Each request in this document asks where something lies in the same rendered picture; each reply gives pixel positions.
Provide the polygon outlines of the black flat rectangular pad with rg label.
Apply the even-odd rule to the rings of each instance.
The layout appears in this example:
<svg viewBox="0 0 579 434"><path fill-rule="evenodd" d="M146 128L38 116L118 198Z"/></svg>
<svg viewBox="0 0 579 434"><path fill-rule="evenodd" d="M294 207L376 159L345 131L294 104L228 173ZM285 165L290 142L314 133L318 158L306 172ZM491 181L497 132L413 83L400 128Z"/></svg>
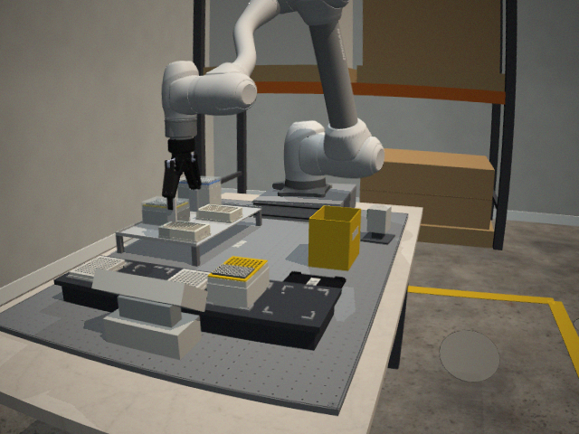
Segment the black flat rectangular pad with rg label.
<svg viewBox="0 0 579 434"><path fill-rule="evenodd" d="M290 274L283 280L287 282L309 284L330 288L342 288L346 283L346 279L343 277L323 277L308 274L301 274L298 271L291 271Z"/></svg>

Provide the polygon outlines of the yellow tip rack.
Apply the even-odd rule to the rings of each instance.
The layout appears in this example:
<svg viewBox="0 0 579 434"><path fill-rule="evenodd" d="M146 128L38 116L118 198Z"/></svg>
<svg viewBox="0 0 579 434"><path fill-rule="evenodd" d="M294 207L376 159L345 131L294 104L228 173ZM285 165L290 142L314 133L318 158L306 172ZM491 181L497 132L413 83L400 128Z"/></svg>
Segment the yellow tip rack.
<svg viewBox="0 0 579 434"><path fill-rule="evenodd" d="M232 256L208 275L207 302L222 307L248 308L269 285L267 260Z"/></svg>

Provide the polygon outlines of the yellow open-top box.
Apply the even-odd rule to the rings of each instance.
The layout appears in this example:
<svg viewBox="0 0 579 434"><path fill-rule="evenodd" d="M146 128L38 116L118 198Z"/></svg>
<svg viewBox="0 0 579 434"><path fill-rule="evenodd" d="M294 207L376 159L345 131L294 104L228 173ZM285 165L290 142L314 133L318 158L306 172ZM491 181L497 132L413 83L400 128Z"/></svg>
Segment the yellow open-top box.
<svg viewBox="0 0 579 434"><path fill-rule="evenodd" d="M360 227L361 209L321 207L308 222L308 266L349 271L359 254Z"/></svg>

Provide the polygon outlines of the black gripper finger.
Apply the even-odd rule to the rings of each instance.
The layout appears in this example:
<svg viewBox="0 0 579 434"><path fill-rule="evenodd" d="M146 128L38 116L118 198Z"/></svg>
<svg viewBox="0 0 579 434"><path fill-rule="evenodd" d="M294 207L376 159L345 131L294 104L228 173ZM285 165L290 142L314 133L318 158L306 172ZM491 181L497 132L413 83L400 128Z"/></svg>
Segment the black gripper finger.
<svg viewBox="0 0 579 434"><path fill-rule="evenodd" d="M166 198L167 221L177 222L176 213L176 190L180 176L183 174L186 160L183 159L180 170L175 171L175 159L165 161L165 175L162 196ZM168 198L169 197L169 198Z"/></svg>
<svg viewBox="0 0 579 434"><path fill-rule="evenodd" d="M189 166L187 171L184 171L186 181L189 185L189 206L190 212L199 212L198 189L201 189L201 177L197 163L197 154L192 154L191 158L187 158L186 162ZM197 181L197 182L196 182Z"/></svg>

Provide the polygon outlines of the grey flat table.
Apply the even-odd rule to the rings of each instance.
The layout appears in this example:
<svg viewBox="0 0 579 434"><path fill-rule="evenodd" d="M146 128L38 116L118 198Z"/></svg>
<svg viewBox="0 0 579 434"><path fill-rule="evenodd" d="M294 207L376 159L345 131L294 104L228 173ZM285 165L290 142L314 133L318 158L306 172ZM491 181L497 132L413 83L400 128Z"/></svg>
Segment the grey flat table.
<svg viewBox="0 0 579 434"><path fill-rule="evenodd" d="M161 239L158 238L158 225L151 225L151 224L144 224L142 221L132 224L122 230L116 231L116 243L117 243L117 252L123 253L124 251L124 237L129 238L136 238L148 241L160 241L166 243L173 243L185 246L191 246L192 249L192 264L193 266L200 265L200 250L199 245L202 243L210 240L214 236L220 234L223 231L231 228L233 225L237 224L238 222L243 221L244 219L250 217L251 215L256 213L256 226L261 226L261 206L251 206L251 205L242 205L242 204L232 204L232 203L222 203L225 206L233 206L233 207L242 207L242 215L241 219L233 222L233 223L226 223L226 222L210 222L210 221L202 221L196 220L196 212L190 212L190 222L199 222L199 223L206 223L210 224L211 235L206 237L205 239L198 241L197 244L194 242L186 242L186 241L174 241L168 239ZM124 233L123 233L124 232ZM143 235L143 236L142 236ZM148 237L150 236L150 237ZM156 238L155 238L156 237Z"/></svg>

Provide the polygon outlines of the white trough reservoir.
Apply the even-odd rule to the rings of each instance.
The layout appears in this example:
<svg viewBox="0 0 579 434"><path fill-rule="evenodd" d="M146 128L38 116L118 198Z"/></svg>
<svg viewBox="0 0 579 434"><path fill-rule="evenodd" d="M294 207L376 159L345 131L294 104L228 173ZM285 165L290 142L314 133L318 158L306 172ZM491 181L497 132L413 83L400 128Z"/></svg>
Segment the white trough reservoir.
<svg viewBox="0 0 579 434"><path fill-rule="evenodd" d="M199 222L168 222L158 227L158 238L197 243L211 235L210 224Z"/></svg>

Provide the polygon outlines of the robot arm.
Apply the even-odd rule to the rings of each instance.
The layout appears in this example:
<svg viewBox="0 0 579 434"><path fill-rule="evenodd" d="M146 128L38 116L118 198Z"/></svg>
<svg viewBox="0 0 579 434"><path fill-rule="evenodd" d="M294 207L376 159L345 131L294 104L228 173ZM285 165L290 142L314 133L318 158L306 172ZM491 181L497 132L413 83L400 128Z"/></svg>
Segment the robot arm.
<svg viewBox="0 0 579 434"><path fill-rule="evenodd" d="M284 143L286 179L272 188L280 190L278 196L323 198L332 188L325 175L363 178L380 171L384 148L357 117L338 21L349 1L251 0L233 29L237 55L233 63L223 63L204 76L192 61L166 66L162 82L166 137L195 137L197 114L227 116L249 109L257 98L250 78L256 64L253 32L278 14L298 12L309 26L330 125L325 130L311 120L290 126Z"/></svg>

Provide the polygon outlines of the cream reservoir tray with red troughs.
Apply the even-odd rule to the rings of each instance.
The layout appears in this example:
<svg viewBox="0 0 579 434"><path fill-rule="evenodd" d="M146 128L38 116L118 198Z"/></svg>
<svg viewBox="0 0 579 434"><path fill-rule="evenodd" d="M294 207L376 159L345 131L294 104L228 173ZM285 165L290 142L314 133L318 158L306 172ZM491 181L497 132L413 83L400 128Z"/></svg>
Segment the cream reservoir tray with red troughs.
<svg viewBox="0 0 579 434"><path fill-rule="evenodd" d="M233 223L241 219L241 217L243 217L242 207L207 204L206 206L199 208L199 212L196 212L195 219L210 222Z"/></svg>

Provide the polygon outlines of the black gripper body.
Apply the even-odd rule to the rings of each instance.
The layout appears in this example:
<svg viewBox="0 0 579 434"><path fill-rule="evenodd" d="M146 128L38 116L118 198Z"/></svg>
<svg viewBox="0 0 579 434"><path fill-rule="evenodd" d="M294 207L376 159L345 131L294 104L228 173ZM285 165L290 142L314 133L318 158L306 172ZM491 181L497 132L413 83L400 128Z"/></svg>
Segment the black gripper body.
<svg viewBox="0 0 579 434"><path fill-rule="evenodd" d="M195 151L195 140L184 139L184 140L167 140L168 152L172 154L171 159L175 159L176 171L180 170L180 166L183 159L191 158L192 154L190 152Z"/></svg>

